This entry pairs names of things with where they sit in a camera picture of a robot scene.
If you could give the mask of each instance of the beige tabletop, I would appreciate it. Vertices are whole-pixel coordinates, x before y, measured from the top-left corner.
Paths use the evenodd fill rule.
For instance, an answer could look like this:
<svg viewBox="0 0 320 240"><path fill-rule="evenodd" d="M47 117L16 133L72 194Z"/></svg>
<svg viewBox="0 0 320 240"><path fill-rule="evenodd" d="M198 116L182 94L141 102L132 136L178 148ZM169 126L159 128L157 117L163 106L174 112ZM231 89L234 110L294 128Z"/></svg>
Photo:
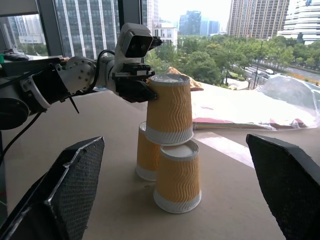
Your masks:
<svg viewBox="0 0 320 240"><path fill-rule="evenodd" d="M53 164L81 140L104 136L96 198L84 240L284 240L259 187L255 170L196 141L202 201L174 215L153 201L154 183L135 173L139 124L145 104L130 104L112 92L55 103L20 137L5 157L8 211ZM3 144L22 129L3 132Z"/></svg>

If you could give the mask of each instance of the building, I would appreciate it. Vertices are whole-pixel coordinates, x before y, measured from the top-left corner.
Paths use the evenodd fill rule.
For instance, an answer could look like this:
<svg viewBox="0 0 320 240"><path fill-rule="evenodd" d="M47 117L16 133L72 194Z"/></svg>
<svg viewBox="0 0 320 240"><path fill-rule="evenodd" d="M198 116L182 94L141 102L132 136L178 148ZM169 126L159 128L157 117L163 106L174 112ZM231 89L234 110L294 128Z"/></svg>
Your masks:
<svg viewBox="0 0 320 240"><path fill-rule="evenodd" d="M232 0L227 33L236 37L268 39L285 24L290 0Z"/></svg>
<svg viewBox="0 0 320 240"><path fill-rule="evenodd" d="M201 25L200 25L200 35L201 36L208 36L209 34L209 18L208 17L201 17Z"/></svg>
<svg viewBox="0 0 320 240"><path fill-rule="evenodd" d="M142 23L153 33L155 25L160 22L158 0L142 0L141 9Z"/></svg>
<svg viewBox="0 0 320 240"><path fill-rule="evenodd" d="M208 34L217 34L220 32L220 22L210 21Z"/></svg>
<svg viewBox="0 0 320 240"><path fill-rule="evenodd" d="M38 14L3 17L1 24L12 48L18 44L46 44Z"/></svg>
<svg viewBox="0 0 320 240"><path fill-rule="evenodd" d="M160 37L164 43L178 45L178 29L172 23L163 22L155 25L153 35Z"/></svg>
<svg viewBox="0 0 320 240"><path fill-rule="evenodd" d="M278 35L293 39L300 35L306 45L320 41L320 0L292 0Z"/></svg>
<svg viewBox="0 0 320 240"><path fill-rule="evenodd" d="M201 12L187 11L180 16L179 32L181 35L200 35L201 31Z"/></svg>
<svg viewBox="0 0 320 240"><path fill-rule="evenodd" d="M96 59L115 50L120 33L117 0L55 0L61 41L68 57Z"/></svg>

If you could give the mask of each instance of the glass window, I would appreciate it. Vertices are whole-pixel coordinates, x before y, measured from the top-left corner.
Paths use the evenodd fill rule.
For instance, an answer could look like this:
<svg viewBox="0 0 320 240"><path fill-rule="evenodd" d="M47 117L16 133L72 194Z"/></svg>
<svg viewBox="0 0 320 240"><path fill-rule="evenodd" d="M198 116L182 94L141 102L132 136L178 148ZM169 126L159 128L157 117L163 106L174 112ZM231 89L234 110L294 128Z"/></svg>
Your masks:
<svg viewBox="0 0 320 240"><path fill-rule="evenodd" d="M0 17L0 26L10 49L30 56L48 56L38 14Z"/></svg>
<svg viewBox="0 0 320 240"><path fill-rule="evenodd" d="M104 49L115 50L120 33L117 0L54 2L66 57L95 59Z"/></svg>
<svg viewBox="0 0 320 240"><path fill-rule="evenodd" d="M316 16L314 21L304 23L299 15L305 17L308 13L297 12L294 21L299 24L293 26L286 20L289 2L297 1L230 0L217 4L217 1L201 0L186 4L183 0L143 0L143 24L150 30L156 26L165 43L149 51L145 62L156 74L175 68L204 86L230 88L231 84L240 86L246 81L246 90L257 91L257 86L263 88L266 83L255 82L257 64L262 73L273 69L278 74L319 85L320 37L316 32L311 33L310 26L319 19ZM309 13L310 17L314 14L312 10ZM284 25L290 29L283 30ZM303 32L301 39L297 39L299 32Z"/></svg>

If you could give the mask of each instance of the yellow paper cup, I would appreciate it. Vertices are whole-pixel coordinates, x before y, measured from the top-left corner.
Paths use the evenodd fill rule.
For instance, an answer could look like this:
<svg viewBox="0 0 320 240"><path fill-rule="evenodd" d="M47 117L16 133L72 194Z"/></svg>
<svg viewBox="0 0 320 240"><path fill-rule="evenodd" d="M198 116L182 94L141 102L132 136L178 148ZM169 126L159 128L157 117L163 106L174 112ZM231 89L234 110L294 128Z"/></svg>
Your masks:
<svg viewBox="0 0 320 240"><path fill-rule="evenodd" d="M138 149L136 157L136 173L144 180L156 181L160 146L150 142L146 136L146 122L140 124Z"/></svg>
<svg viewBox="0 0 320 240"><path fill-rule="evenodd" d="M153 76L149 87L157 100L148 102L145 136L162 146L186 143L193 137L190 79L178 74Z"/></svg>
<svg viewBox="0 0 320 240"><path fill-rule="evenodd" d="M161 146L155 190L156 204L173 214L194 209L201 201L199 149L193 141Z"/></svg>

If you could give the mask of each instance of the wavy textured cup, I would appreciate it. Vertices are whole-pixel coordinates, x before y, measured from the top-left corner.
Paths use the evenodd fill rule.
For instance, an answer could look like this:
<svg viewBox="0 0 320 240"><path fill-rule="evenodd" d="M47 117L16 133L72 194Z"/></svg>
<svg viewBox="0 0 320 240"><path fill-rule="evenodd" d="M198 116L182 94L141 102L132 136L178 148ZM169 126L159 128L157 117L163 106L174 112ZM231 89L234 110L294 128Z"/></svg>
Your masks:
<svg viewBox="0 0 320 240"><path fill-rule="evenodd" d="M198 155L198 146L191 140L179 146L161 146L153 193L161 209L183 214L200 203Z"/></svg>
<svg viewBox="0 0 320 240"><path fill-rule="evenodd" d="M160 146L150 142L146 136L146 122L140 124L138 149L136 157L136 173L144 180L156 181Z"/></svg>
<svg viewBox="0 0 320 240"><path fill-rule="evenodd" d="M149 87L157 100L149 101L146 138L162 146L180 145L193 137L190 79L178 74L153 76Z"/></svg>

